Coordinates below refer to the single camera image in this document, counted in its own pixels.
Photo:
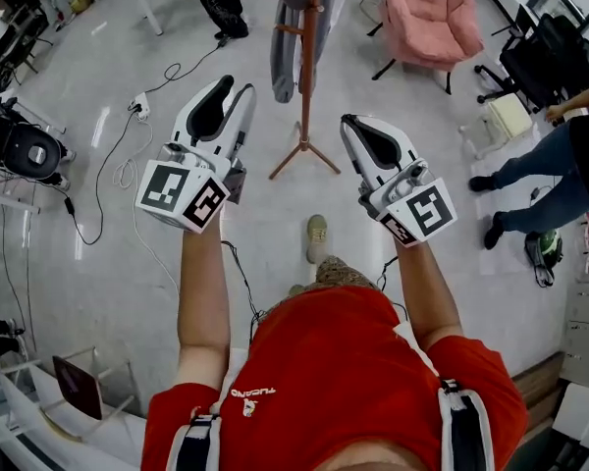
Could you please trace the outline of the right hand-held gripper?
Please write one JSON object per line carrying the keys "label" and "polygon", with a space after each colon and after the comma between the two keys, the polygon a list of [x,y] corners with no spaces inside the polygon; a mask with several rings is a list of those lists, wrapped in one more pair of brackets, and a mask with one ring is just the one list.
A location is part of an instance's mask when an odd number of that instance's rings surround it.
{"label": "right hand-held gripper", "polygon": [[[358,203],[400,245],[412,247],[454,223],[457,214],[444,180],[434,177],[424,159],[417,159],[407,136],[394,127],[382,131],[373,125],[376,121],[352,114],[341,117],[341,138],[364,181]],[[400,172],[375,189],[376,166]]]}

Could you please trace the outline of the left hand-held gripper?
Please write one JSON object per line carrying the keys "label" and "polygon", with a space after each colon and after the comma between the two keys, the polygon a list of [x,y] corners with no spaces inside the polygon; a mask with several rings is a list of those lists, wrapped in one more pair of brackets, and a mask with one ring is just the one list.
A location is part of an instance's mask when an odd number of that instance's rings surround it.
{"label": "left hand-held gripper", "polygon": [[[174,142],[164,144],[158,158],[146,164],[137,208],[167,225],[201,234],[227,201],[240,202],[246,168],[236,156],[250,131],[256,90],[247,83],[233,100],[234,84],[231,75],[217,78],[181,109]],[[188,148],[215,139],[219,129],[218,155]]]}

